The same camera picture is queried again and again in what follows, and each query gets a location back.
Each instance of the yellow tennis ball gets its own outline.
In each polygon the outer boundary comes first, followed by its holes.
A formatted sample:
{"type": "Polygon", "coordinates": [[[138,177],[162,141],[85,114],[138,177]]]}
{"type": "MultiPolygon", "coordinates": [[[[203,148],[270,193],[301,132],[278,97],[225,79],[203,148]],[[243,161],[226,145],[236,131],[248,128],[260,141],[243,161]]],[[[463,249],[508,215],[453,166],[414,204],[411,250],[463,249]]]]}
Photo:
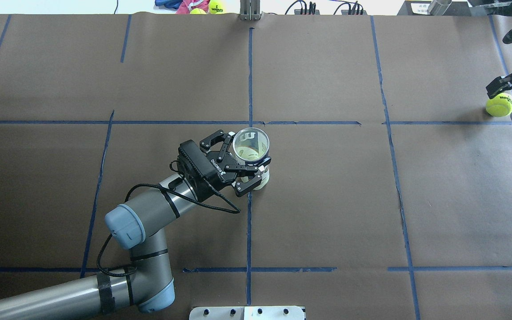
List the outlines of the yellow tennis ball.
{"type": "Polygon", "coordinates": [[[508,116],[512,112],[512,95],[508,93],[500,93],[489,99],[485,104],[485,111],[493,117],[508,116]]]}
{"type": "Polygon", "coordinates": [[[205,10],[201,9],[201,8],[195,8],[193,10],[191,10],[191,12],[189,12],[189,14],[207,14],[205,12],[205,10]]]}
{"type": "Polygon", "coordinates": [[[226,3],[223,0],[211,0],[209,2],[209,12],[212,14],[226,13],[226,3]]]}

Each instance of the metal bracket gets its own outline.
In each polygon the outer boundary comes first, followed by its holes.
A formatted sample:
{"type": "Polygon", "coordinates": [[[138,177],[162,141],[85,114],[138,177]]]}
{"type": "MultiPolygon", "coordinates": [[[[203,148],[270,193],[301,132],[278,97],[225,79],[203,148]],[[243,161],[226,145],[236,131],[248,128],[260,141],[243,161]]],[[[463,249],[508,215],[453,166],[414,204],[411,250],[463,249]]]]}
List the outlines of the metal bracket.
{"type": "Polygon", "coordinates": [[[240,20],[256,21],[261,17],[260,0],[240,0],[240,20]]]}
{"type": "Polygon", "coordinates": [[[305,308],[298,306],[197,307],[189,320],[305,320],[305,308]]]}

